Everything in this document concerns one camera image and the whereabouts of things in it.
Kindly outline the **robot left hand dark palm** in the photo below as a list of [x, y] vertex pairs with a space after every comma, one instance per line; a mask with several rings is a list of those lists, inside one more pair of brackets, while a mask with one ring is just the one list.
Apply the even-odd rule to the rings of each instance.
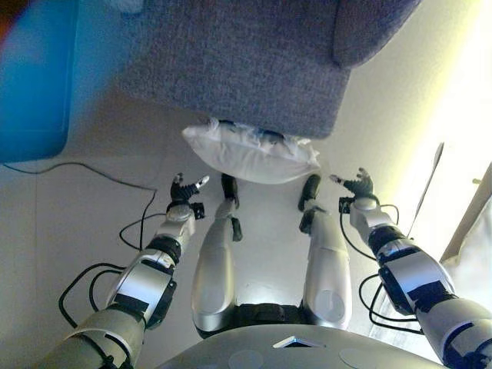
[[199, 190], [209, 182], [210, 177], [205, 175], [191, 184], [183, 184], [183, 180], [184, 175], [182, 173], [177, 173], [173, 178], [170, 189], [173, 202], [188, 201], [192, 196], [199, 194]]

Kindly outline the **robot right hand dark palm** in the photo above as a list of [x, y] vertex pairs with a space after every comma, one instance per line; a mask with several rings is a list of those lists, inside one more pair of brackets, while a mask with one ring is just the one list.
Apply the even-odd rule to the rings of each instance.
[[329, 178], [334, 183], [349, 190], [355, 198], [377, 198], [374, 194], [374, 183], [372, 178], [364, 168], [358, 169], [354, 180], [343, 179], [335, 174], [331, 174]]

